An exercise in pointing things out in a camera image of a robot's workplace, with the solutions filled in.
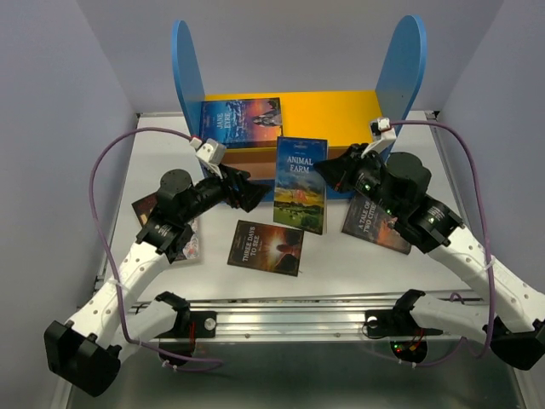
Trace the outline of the Animal Farm book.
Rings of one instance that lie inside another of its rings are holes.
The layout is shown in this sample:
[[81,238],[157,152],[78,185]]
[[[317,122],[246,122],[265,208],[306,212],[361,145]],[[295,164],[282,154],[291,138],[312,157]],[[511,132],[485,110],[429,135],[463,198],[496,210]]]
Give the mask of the Animal Farm book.
[[324,234],[326,184],[314,165],[327,159],[328,142],[280,136],[276,153],[273,221]]

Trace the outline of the Three Days to See book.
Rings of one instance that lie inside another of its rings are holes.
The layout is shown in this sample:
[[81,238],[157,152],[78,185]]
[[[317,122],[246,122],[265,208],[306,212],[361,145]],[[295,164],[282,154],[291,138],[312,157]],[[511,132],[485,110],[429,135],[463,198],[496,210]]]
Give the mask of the Three Days to See book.
[[227,264],[297,277],[303,238],[298,229],[238,221]]

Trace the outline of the Jane Eyre book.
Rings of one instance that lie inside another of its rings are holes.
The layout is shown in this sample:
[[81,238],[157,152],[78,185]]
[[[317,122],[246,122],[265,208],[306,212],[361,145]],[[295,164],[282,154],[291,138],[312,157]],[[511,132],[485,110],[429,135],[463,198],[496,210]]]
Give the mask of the Jane Eyre book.
[[284,134],[280,99],[253,98],[206,101],[200,137],[227,148],[273,147]]

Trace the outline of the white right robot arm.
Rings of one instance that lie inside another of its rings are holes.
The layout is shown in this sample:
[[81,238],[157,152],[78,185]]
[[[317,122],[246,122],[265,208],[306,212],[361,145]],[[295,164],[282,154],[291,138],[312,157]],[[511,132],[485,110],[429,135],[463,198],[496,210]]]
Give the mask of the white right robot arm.
[[337,192],[363,194],[393,216],[393,228],[421,253],[442,264],[487,302],[447,302],[408,290],[377,314],[379,337],[436,330],[488,346],[506,364],[530,370],[544,356],[544,295],[485,250],[462,219],[427,194],[431,173],[411,153],[383,160],[365,144],[317,162],[315,170]]

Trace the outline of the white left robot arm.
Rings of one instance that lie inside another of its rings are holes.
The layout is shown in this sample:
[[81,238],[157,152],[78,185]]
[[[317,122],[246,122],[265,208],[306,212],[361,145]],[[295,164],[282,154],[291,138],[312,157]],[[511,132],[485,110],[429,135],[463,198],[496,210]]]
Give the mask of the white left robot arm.
[[198,183],[188,172],[170,170],[155,193],[156,204],[121,265],[67,322],[53,321],[44,333],[49,369],[88,395],[101,395],[117,376],[120,347],[113,332],[125,321],[125,308],[181,253],[192,237],[191,222],[221,202],[252,211],[268,185],[225,165]]

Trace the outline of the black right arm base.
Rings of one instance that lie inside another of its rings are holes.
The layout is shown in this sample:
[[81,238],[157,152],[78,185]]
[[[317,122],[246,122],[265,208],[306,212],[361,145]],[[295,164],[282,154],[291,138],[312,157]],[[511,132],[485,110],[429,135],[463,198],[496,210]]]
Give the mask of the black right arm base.
[[420,366],[427,357],[426,337],[443,334],[441,330],[418,325],[410,314],[425,295],[424,291],[408,290],[390,309],[366,310],[363,335],[370,340],[393,337],[390,349],[398,362]]

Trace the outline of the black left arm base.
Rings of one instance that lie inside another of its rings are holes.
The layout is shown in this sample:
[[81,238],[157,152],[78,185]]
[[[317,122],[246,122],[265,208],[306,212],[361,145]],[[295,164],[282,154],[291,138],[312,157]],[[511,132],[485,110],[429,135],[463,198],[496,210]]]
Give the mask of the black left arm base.
[[204,372],[219,367],[218,360],[194,358],[197,340],[215,337],[216,311],[192,311],[190,303],[172,292],[157,295],[145,313],[158,308],[152,323],[152,339],[159,339],[156,350],[162,364],[175,371]]

